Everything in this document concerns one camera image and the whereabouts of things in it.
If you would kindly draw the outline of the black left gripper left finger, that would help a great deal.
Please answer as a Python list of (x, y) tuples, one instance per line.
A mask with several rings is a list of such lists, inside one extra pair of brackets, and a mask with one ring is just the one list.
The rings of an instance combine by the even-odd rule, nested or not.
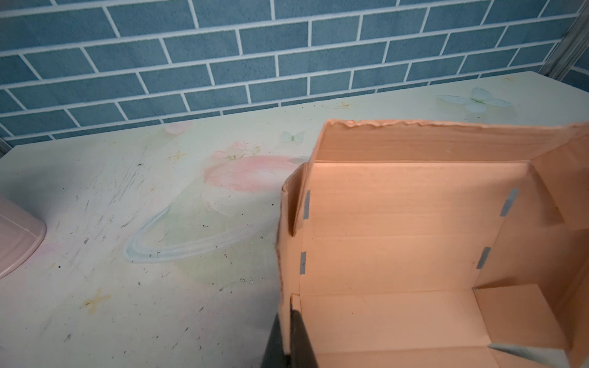
[(271, 326), (268, 343), (262, 357), (261, 368), (289, 368), (289, 357), (283, 351), (282, 332), (279, 316), (276, 314)]

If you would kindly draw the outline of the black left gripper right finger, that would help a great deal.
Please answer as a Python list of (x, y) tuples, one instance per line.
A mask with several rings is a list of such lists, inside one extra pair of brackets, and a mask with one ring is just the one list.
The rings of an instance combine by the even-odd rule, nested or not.
[(291, 312), (291, 353), (290, 364), (294, 368), (318, 368), (318, 362), (311, 346), (302, 314)]

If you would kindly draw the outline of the pink paper box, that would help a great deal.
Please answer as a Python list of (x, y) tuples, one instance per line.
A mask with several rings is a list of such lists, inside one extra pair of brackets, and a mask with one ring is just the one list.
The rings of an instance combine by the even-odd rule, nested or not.
[(326, 122), (282, 187), (279, 322), (318, 367), (588, 361), (588, 125)]

